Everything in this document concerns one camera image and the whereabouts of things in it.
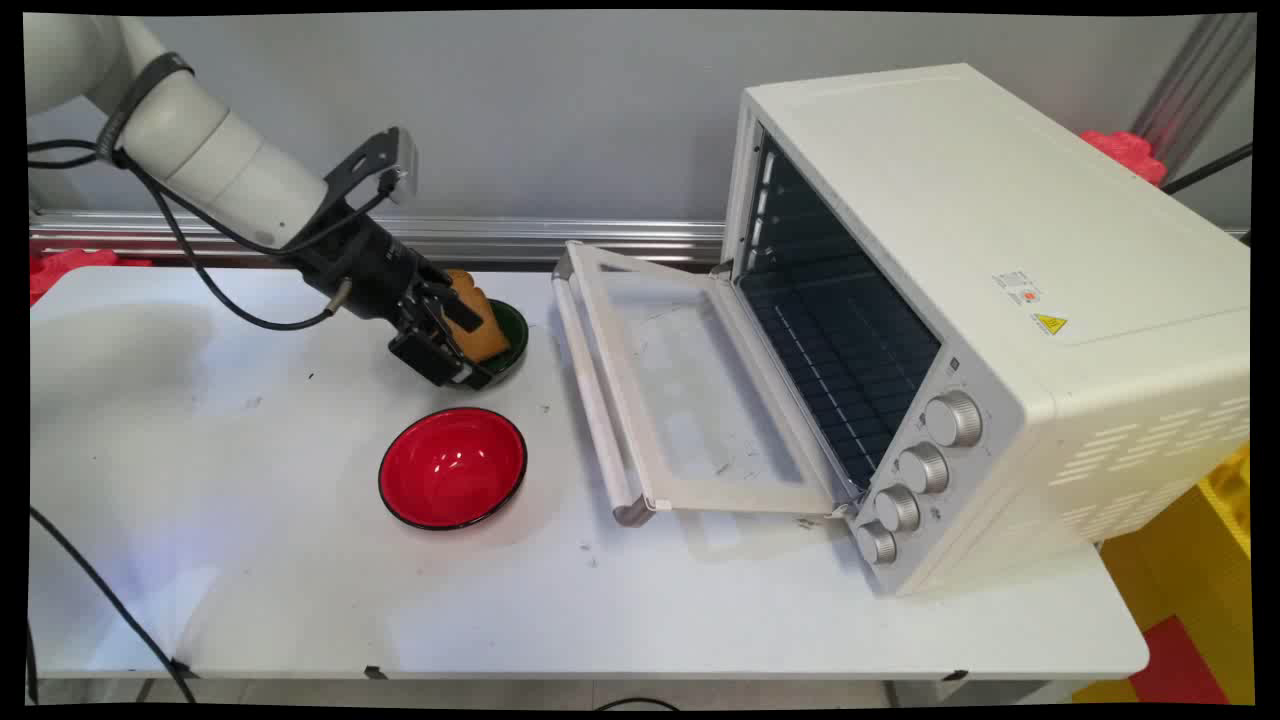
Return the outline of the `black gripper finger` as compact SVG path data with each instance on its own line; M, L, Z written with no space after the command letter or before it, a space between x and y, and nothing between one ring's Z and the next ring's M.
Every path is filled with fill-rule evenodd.
M451 284L415 281L412 283L412 300L425 320L449 337L458 332L474 332L483 324L483 318L463 301L460 292Z
M390 354L435 386L484 389L494 374L448 345L440 345L424 328L404 328L388 343Z

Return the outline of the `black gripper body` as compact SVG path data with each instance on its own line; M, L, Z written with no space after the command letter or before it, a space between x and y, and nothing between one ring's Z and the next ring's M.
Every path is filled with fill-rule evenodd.
M424 263L416 250L366 217L292 255L292 266L312 288L333 297L348 281L344 310L397 328L428 319L416 291Z

